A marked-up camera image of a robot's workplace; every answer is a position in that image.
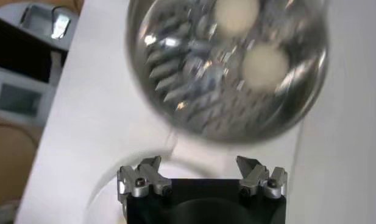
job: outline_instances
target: metal bowl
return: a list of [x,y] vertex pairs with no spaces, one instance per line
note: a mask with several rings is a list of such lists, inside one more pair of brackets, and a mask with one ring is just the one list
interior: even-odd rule
[[[261,0],[241,37],[223,37],[216,0],[134,0],[127,44],[135,76],[150,102],[177,127],[222,142],[278,135],[303,118],[317,98],[327,65],[321,9],[309,0]],[[274,43],[289,71],[273,91],[245,84],[241,62],[257,43]]]

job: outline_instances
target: display screen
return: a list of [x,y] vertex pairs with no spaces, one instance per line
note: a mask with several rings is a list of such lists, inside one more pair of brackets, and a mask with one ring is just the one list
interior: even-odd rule
[[35,117],[41,94],[28,89],[3,84],[0,93],[0,110]]

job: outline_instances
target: white device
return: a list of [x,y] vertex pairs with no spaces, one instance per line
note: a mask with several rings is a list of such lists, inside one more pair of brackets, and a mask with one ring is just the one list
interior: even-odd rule
[[44,126],[54,96],[53,86],[0,68],[0,117]]

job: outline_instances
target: bolt head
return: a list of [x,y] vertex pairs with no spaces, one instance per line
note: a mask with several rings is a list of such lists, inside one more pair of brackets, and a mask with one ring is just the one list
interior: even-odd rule
[[277,187],[277,181],[275,179],[268,179],[268,187],[276,188]]
[[239,195],[243,198],[249,198],[250,197],[250,189],[244,187],[239,191]]
[[146,185],[146,179],[144,179],[143,177],[136,179],[136,181],[135,181],[136,187],[143,187],[144,185]]

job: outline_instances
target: wooden floor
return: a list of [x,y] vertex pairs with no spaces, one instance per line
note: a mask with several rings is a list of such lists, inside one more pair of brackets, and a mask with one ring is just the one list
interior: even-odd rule
[[0,205],[21,199],[42,132],[0,119]]
[[48,4],[53,4],[53,5],[64,5],[71,9],[74,12],[79,13],[79,8],[81,8],[81,2],[82,0],[0,0],[0,7],[4,6],[6,4],[10,3],[16,3],[16,2],[44,2]]

